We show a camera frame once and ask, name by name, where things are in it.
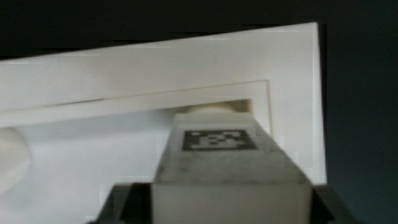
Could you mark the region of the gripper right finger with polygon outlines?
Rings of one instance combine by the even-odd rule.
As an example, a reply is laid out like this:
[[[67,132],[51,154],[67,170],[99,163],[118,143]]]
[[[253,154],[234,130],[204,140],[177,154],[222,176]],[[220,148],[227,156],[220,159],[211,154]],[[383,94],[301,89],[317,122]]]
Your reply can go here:
[[[309,224],[355,224],[355,217],[328,185],[312,187]]]

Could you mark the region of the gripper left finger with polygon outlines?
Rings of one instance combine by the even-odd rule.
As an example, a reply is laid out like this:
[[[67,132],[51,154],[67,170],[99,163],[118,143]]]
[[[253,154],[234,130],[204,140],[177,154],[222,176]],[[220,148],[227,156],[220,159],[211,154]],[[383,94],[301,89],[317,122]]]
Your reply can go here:
[[[97,218],[86,224],[152,224],[150,199],[149,183],[115,185]]]

